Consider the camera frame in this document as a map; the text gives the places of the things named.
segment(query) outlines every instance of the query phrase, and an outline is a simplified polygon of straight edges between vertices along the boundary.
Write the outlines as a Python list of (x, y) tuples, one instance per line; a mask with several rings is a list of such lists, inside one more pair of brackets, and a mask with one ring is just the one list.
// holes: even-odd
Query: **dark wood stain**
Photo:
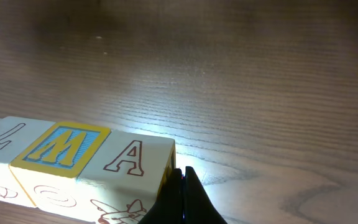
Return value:
[(358, 1), (0, 0), (5, 116), (174, 138), (228, 223), (358, 223)]

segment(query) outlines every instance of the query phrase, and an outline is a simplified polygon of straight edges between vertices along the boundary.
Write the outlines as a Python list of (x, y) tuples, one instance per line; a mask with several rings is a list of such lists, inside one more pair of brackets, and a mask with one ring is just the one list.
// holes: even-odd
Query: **yellow block face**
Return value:
[(10, 164), (62, 177), (76, 177), (109, 136), (109, 128), (60, 122), (19, 154)]

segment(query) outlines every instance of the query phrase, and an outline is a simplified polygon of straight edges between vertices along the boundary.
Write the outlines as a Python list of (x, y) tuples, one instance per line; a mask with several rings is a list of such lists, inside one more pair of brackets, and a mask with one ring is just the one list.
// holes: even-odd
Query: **wood grain surface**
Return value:
[(0, 0), (5, 116), (174, 138), (228, 223), (358, 223), (358, 1)]

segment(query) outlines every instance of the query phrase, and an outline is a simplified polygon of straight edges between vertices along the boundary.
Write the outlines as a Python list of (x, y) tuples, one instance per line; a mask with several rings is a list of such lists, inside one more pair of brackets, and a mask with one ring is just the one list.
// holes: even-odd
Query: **yellow border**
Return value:
[[(71, 169), (62, 169), (57, 167), (51, 167), (43, 164), (36, 164), (34, 162), (24, 161), (23, 159), (34, 150), (42, 141), (46, 140), (57, 128), (68, 127), (76, 129), (84, 129), (86, 131), (97, 131), (100, 132), (99, 136), (92, 142), (88, 150), (78, 160)], [(103, 144), (104, 140), (109, 136), (111, 130), (109, 128), (93, 126), (88, 124), (80, 124), (74, 122), (59, 122), (50, 127), (45, 133), (43, 133), (37, 140), (35, 140), (27, 149), (20, 153), (9, 166), (19, 167), (23, 169), (34, 170), (37, 172), (44, 172), (47, 174), (59, 175), (62, 177), (74, 178), (81, 173), (85, 168), (86, 164), (91, 160), (95, 152)]]

